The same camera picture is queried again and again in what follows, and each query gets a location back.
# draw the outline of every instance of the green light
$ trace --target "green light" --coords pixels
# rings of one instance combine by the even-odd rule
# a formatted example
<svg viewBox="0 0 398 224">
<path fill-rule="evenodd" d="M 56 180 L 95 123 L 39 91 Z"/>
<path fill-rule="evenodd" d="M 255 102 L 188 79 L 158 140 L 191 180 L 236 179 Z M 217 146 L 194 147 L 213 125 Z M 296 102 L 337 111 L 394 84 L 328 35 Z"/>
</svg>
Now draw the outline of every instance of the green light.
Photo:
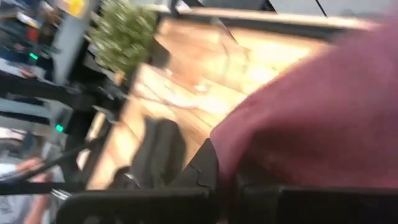
<svg viewBox="0 0 398 224">
<path fill-rule="evenodd" d="M 34 60 L 37 60 L 39 57 L 36 54 L 30 53 L 30 57 L 32 57 Z"/>
<path fill-rule="evenodd" d="M 63 131 L 63 127 L 59 124 L 56 125 L 55 130 L 57 130 L 58 132 L 62 132 Z"/>
</svg>

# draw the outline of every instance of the wooden tabletop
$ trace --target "wooden tabletop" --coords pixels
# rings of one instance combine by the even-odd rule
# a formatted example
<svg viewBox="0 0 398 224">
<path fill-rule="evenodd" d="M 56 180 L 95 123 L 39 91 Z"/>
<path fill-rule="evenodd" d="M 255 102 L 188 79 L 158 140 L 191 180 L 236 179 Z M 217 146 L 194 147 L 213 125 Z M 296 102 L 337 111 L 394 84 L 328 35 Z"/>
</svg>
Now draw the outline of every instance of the wooden tabletop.
<svg viewBox="0 0 398 224">
<path fill-rule="evenodd" d="M 162 21 L 155 37 L 161 49 L 153 54 L 166 52 L 167 62 L 154 60 L 152 65 L 140 66 L 90 189 L 105 188 L 118 167 L 130 164 L 144 137 L 145 115 L 172 119 L 180 125 L 187 142 L 187 163 L 212 128 L 248 94 L 326 46 L 313 39 L 258 30 L 229 31 L 234 39 L 211 25 Z M 101 126 L 100 120 L 94 126 Z"/>
</svg>

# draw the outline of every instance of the black metal bar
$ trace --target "black metal bar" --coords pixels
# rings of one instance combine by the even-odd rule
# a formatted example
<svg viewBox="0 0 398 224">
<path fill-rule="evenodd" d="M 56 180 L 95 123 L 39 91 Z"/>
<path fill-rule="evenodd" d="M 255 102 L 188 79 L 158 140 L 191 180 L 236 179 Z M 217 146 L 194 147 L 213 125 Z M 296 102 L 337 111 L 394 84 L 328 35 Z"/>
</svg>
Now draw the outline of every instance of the black metal bar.
<svg viewBox="0 0 398 224">
<path fill-rule="evenodd" d="M 112 124 L 108 120 L 105 120 L 100 132 L 103 136 L 108 136 L 111 128 Z M 100 140 L 94 147 L 90 149 L 90 154 L 88 155 L 85 165 L 79 174 L 79 182 L 83 182 L 85 185 L 87 185 L 90 181 L 91 176 L 94 174 L 97 163 L 102 155 L 102 152 L 104 151 L 106 140 L 107 138 L 103 137 L 102 140 Z"/>
<path fill-rule="evenodd" d="M 53 189 L 61 189 L 69 193 L 83 191 L 84 185 L 81 183 L 30 183 L 18 182 L 1 183 L 0 195 L 29 195 L 29 194 L 49 194 Z"/>
<path fill-rule="evenodd" d="M 317 5 L 319 7 L 319 9 L 322 11 L 323 15 L 325 17 L 328 17 L 328 15 L 326 14 L 325 10 L 323 9 L 322 5 L 320 4 L 319 0 L 315 0 L 315 2 L 317 2 Z"/>
<path fill-rule="evenodd" d="M 62 86 L 45 83 L 36 79 L 21 78 L 6 72 L 0 72 L 0 95 L 6 93 L 45 98 L 64 103 L 74 110 L 91 110 L 96 103 L 93 95 L 88 95 L 79 90 L 68 89 Z"/>
</svg>

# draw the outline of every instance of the white wall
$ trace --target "white wall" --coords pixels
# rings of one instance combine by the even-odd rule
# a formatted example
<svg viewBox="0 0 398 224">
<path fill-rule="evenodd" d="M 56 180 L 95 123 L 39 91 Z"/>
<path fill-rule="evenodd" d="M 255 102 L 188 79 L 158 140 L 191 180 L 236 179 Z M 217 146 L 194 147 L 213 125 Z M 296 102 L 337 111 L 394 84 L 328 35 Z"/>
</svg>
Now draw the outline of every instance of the white wall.
<svg viewBox="0 0 398 224">
<path fill-rule="evenodd" d="M 355 14 L 374 14 L 387 11 L 393 0 L 319 0 L 328 16 L 339 16 L 352 11 Z M 277 12 L 323 15 L 315 0 L 271 0 Z"/>
</svg>

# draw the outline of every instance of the person's hand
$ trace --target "person's hand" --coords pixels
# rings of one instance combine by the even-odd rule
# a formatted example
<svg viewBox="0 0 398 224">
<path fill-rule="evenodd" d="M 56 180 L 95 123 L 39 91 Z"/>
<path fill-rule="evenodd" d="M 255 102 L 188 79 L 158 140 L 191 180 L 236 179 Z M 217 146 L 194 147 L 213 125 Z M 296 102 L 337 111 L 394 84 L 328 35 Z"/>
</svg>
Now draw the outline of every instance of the person's hand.
<svg viewBox="0 0 398 224">
<path fill-rule="evenodd" d="M 52 173 L 46 172 L 44 174 L 39 174 L 32 178 L 31 182 L 33 183 L 45 183 L 52 180 Z"/>
<path fill-rule="evenodd" d="M 37 170 L 38 168 L 40 168 L 43 165 L 43 160 L 40 158 L 33 158 L 33 159 L 29 159 L 27 161 L 24 161 L 20 164 L 18 164 L 17 166 L 17 170 L 19 172 L 22 171 L 33 171 L 33 170 Z M 46 172 L 43 174 L 38 174 L 36 176 L 34 176 L 31 181 L 35 182 L 35 183 L 44 183 L 44 182 L 48 182 L 52 180 L 52 173 L 51 172 Z"/>
<path fill-rule="evenodd" d="M 17 171 L 22 172 L 22 171 L 28 171 L 28 170 L 36 170 L 37 168 L 40 167 L 41 163 L 43 163 L 42 159 L 31 158 L 31 159 L 28 159 L 28 160 L 18 164 Z"/>
</svg>

